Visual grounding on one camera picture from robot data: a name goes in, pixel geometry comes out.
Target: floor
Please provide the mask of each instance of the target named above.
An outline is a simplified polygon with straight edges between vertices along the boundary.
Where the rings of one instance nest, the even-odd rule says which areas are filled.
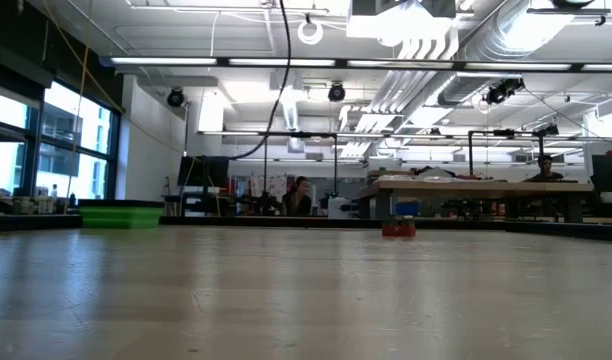
[[[612,359],[612,243],[168,227],[0,234],[0,359]]]

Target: workbench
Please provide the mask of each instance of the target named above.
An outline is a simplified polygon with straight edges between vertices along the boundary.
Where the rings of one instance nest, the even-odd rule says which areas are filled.
[[[360,216],[370,218],[370,200],[375,198],[375,216],[386,219],[392,215],[392,198],[435,198],[446,199],[488,199],[504,200],[507,204],[507,217],[516,217],[516,201],[521,198],[556,197],[564,207],[564,220],[581,223],[581,200],[593,192],[590,184],[564,182],[490,182],[459,181],[450,183],[379,180],[368,185],[358,193]]]

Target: monitor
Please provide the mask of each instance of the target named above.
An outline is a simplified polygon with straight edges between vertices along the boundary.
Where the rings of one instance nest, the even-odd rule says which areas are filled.
[[[206,184],[204,184],[204,169],[208,171]],[[179,165],[177,185],[227,188],[228,160],[224,158],[184,156]]]
[[[598,192],[612,192],[612,156],[593,155],[592,181]]]

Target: wall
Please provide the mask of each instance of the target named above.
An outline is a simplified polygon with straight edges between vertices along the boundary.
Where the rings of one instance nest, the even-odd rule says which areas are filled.
[[[166,177],[176,189],[185,123],[139,87],[135,76],[125,77],[123,99],[116,197],[161,201]]]

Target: glass window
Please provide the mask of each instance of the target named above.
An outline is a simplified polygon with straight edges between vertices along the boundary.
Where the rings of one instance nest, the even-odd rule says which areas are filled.
[[[53,145],[41,144],[39,148],[39,171],[52,174],[78,175],[79,157],[81,154],[71,150],[55,147]]]
[[[20,128],[28,128],[28,106],[0,95],[0,121]]]
[[[0,142],[0,189],[13,192],[21,186],[24,143]]]
[[[108,153],[110,111],[86,99],[77,117],[79,94],[53,82],[44,93],[42,134],[72,142],[84,148]]]
[[[70,193],[77,199],[103,199],[107,164],[105,160],[48,144],[40,146],[40,161],[37,171],[37,189],[43,193],[52,191],[57,185],[57,196],[66,198],[71,166],[74,166]]]

